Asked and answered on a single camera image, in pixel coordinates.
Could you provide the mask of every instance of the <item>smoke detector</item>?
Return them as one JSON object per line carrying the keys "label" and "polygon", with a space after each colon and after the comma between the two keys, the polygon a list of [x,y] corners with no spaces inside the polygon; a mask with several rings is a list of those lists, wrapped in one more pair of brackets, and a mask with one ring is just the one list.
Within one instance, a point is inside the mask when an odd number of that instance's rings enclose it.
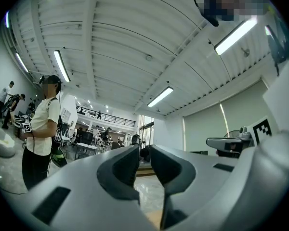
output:
{"label": "smoke detector", "polygon": [[147,56],[146,56],[146,60],[147,60],[148,62],[152,61],[152,56],[151,56],[151,55],[147,55]]}

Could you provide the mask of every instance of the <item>staircase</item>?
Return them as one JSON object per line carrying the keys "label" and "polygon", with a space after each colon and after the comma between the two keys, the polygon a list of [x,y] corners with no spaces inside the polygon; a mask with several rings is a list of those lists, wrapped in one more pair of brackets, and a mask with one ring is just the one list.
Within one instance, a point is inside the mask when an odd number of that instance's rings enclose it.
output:
{"label": "staircase", "polygon": [[155,175],[150,163],[140,162],[136,177]]}

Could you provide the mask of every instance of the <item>ceiling light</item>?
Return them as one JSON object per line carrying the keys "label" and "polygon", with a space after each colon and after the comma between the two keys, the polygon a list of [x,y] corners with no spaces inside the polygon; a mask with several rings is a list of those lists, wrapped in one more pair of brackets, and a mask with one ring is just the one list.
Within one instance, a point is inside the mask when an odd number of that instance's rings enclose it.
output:
{"label": "ceiling light", "polygon": [[9,12],[7,12],[7,13],[5,14],[5,25],[6,25],[7,28],[10,27],[10,23],[9,23]]}
{"label": "ceiling light", "polygon": [[27,73],[29,73],[29,71],[27,70],[26,66],[24,65],[23,60],[21,60],[20,55],[18,53],[16,53],[16,56],[17,56],[18,60],[20,61],[21,65],[23,66],[23,68],[25,69],[25,71]]}
{"label": "ceiling light", "polygon": [[257,24],[257,17],[252,17],[248,21],[241,23],[234,31],[228,34],[221,42],[215,47],[216,53],[220,56],[227,49],[229,49],[235,42],[243,37],[249,30]]}
{"label": "ceiling light", "polygon": [[70,78],[66,72],[66,67],[64,67],[60,51],[54,51],[53,53],[54,53],[54,56],[57,60],[58,66],[61,70],[61,73],[62,73],[64,79],[66,80],[66,82],[70,82],[71,80],[70,80]]}
{"label": "ceiling light", "polygon": [[168,96],[170,93],[173,92],[173,88],[167,87],[164,91],[162,91],[155,99],[153,99],[149,104],[148,107],[153,107],[155,104],[157,104],[159,101],[161,101],[163,98]]}

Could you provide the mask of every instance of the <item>white t-shirt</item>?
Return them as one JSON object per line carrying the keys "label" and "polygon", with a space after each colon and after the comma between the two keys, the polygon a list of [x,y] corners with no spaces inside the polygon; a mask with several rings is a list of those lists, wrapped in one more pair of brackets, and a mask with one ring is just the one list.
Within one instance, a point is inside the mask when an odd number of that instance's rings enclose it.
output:
{"label": "white t-shirt", "polygon": [[93,129],[93,137],[97,137],[99,130],[97,128]]}
{"label": "white t-shirt", "polygon": [[[35,115],[31,121],[32,130],[39,131],[47,128],[48,120],[58,123],[60,115],[60,104],[57,99],[52,98],[43,100],[35,111]],[[40,156],[49,155],[52,147],[52,139],[49,138],[34,138],[34,154]],[[33,137],[27,138],[27,149],[33,152]]]}
{"label": "white t-shirt", "polygon": [[0,92],[0,101],[4,103],[8,94],[11,94],[11,88],[9,86],[3,88]]}

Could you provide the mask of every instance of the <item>fluorescent light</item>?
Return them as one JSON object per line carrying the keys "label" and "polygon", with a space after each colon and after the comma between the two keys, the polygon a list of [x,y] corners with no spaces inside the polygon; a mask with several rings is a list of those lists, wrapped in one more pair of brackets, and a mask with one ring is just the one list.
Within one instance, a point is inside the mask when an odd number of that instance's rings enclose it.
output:
{"label": "fluorescent light", "polygon": [[5,25],[7,28],[10,27],[10,23],[9,23],[9,11],[5,14]]}
{"label": "fluorescent light", "polygon": [[248,21],[241,24],[237,29],[231,32],[226,38],[219,42],[215,47],[216,53],[220,56],[229,49],[235,42],[243,37],[249,30],[257,24],[257,17],[252,17]]}
{"label": "fluorescent light", "polygon": [[167,87],[164,91],[162,91],[155,99],[153,99],[149,104],[148,107],[153,107],[155,104],[157,104],[159,101],[161,101],[163,98],[168,96],[170,93],[173,92],[173,88]]}
{"label": "fluorescent light", "polygon": [[267,36],[272,36],[270,29],[267,26],[265,26],[264,28],[265,28],[265,34]]}
{"label": "fluorescent light", "polygon": [[221,110],[222,110],[222,113],[223,113],[223,119],[225,120],[225,124],[226,124],[226,129],[227,129],[227,136],[229,138],[229,129],[228,129],[228,123],[227,123],[227,119],[226,119],[226,116],[225,116],[225,113],[223,111],[223,106],[222,104],[220,103],[220,107],[221,107]]}
{"label": "fluorescent light", "polygon": [[16,56],[17,56],[18,60],[20,61],[21,65],[23,66],[23,68],[25,69],[25,71],[27,73],[29,73],[29,71],[27,70],[27,68],[26,68],[26,66],[25,66],[25,64],[23,62],[23,60],[21,60],[20,55],[18,53],[16,53]]}
{"label": "fluorescent light", "polygon": [[58,66],[61,70],[61,73],[62,73],[64,79],[66,80],[66,82],[70,82],[71,80],[70,80],[70,78],[66,72],[66,68],[64,67],[60,51],[54,51],[53,53],[54,53],[54,56],[57,60]]}

